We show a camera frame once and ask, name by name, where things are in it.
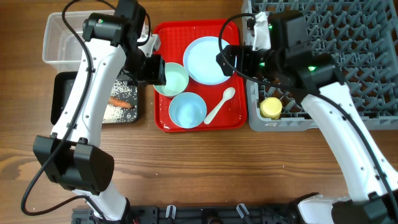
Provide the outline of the green bowl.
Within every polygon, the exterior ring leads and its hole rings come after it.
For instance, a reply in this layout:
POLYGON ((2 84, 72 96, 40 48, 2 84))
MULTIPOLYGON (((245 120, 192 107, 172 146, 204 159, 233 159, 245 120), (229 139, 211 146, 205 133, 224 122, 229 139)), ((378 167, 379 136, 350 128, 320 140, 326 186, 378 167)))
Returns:
POLYGON ((165 85, 154 85, 157 93, 166 97, 175 97, 184 92, 189 83, 189 75, 186 69, 174 62, 165 64, 165 85))

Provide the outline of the white plastic spoon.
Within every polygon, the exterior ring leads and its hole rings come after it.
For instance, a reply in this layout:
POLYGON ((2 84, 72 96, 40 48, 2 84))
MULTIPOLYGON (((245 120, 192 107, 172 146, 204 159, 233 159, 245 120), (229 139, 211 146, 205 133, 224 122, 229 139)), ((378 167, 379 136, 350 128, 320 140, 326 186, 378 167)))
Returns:
POLYGON ((221 107, 228 100, 232 99, 232 97, 235 95, 235 93, 236 93, 236 90, 233 87, 229 87, 229 88, 225 89, 225 91, 223 92, 221 101, 207 114, 207 116, 203 120, 204 124, 210 124, 213 121, 213 119, 215 118, 215 116, 218 114, 221 107))

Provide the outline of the light blue plate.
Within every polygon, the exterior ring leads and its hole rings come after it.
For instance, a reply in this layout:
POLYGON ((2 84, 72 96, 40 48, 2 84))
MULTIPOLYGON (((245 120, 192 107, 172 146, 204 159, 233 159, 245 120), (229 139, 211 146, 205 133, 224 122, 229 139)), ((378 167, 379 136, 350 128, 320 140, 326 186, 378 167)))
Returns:
POLYGON ((205 36, 191 42, 183 54, 183 66, 190 78, 202 85, 219 85, 230 79, 216 61, 219 53, 217 37, 205 36))

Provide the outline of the carrot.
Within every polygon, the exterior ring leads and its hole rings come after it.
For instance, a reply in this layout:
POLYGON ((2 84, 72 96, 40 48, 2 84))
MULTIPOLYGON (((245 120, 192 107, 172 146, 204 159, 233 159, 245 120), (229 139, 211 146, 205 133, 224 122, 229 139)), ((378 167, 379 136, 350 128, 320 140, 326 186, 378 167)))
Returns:
POLYGON ((117 106, 117 107, 121 107, 121 108, 125 108, 125 109, 132 109, 134 107, 132 104, 130 104, 126 101, 123 101, 123 100, 119 100, 113 96, 109 97, 108 104, 117 106))

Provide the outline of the light blue bowl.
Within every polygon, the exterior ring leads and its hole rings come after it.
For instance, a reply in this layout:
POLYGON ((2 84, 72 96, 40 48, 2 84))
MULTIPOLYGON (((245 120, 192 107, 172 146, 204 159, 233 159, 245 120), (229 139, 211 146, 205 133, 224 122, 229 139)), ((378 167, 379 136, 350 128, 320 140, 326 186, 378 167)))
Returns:
POLYGON ((204 99, 192 92, 175 96, 169 105, 169 117, 179 128, 192 129, 205 119, 207 106, 204 99))

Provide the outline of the yellow cup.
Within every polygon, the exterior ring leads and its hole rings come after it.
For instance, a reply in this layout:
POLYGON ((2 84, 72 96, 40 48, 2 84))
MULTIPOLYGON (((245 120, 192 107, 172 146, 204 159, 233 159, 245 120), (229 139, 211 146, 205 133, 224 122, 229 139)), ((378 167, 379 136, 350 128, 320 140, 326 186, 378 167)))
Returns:
POLYGON ((282 102, 276 97, 267 97, 259 105, 261 116, 270 119, 279 119, 282 108, 282 102))

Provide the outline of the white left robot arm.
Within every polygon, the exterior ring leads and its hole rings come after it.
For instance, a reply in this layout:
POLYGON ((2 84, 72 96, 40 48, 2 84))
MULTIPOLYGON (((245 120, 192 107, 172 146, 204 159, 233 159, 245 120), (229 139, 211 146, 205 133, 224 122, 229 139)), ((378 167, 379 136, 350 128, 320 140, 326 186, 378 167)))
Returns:
POLYGON ((138 85, 164 85, 165 62, 159 38, 137 1, 119 1, 114 14, 92 13, 77 36, 83 53, 72 91, 50 136, 37 136, 33 152, 39 174, 75 193, 100 223, 133 223, 129 200, 112 181, 114 159, 100 149, 103 116, 117 76, 124 72, 138 85))

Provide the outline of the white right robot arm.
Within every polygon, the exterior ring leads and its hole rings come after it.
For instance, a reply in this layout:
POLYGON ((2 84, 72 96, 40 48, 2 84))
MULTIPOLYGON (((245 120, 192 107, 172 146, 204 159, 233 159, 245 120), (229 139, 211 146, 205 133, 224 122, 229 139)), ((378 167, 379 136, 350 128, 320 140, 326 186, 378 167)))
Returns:
POLYGON ((345 178, 348 198, 318 193, 291 204, 295 223, 396 223, 397 171, 354 106, 345 76, 330 54, 314 55, 299 11, 247 14, 252 45, 220 46, 226 76, 289 91, 314 120, 345 178))

